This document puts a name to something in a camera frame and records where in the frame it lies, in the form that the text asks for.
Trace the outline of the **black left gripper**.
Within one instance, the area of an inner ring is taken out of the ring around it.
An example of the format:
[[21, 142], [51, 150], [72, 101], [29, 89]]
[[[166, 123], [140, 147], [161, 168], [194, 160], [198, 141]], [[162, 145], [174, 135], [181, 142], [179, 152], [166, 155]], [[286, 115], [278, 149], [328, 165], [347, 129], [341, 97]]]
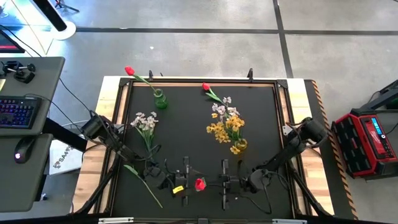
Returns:
[[190, 187], [189, 184], [194, 184], [196, 178], [189, 179], [189, 157], [185, 156], [183, 158], [183, 168], [182, 170], [177, 170], [174, 173], [174, 186], [172, 188], [172, 195], [174, 197], [180, 197], [183, 206], [188, 206], [188, 189], [195, 192], [196, 188]]

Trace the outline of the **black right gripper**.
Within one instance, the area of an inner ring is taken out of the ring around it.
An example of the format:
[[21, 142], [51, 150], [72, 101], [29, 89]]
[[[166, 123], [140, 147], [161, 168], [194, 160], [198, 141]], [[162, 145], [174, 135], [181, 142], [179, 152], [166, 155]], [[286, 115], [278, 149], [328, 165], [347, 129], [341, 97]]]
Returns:
[[239, 160], [237, 162], [236, 175], [229, 174], [229, 160], [223, 159], [221, 161], [222, 173], [221, 173], [221, 184], [217, 183], [207, 183], [207, 188], [209, 187], [217, 187], [223, 188], [221, 193], [222, 203], [221, 207], [223, 210], [229, 209], [229, 199], [228, 195], [239, 195], [241, 193], [241, 189], [245, 188], [244, 179], [241, 177], [241, 165], [243, 161]]

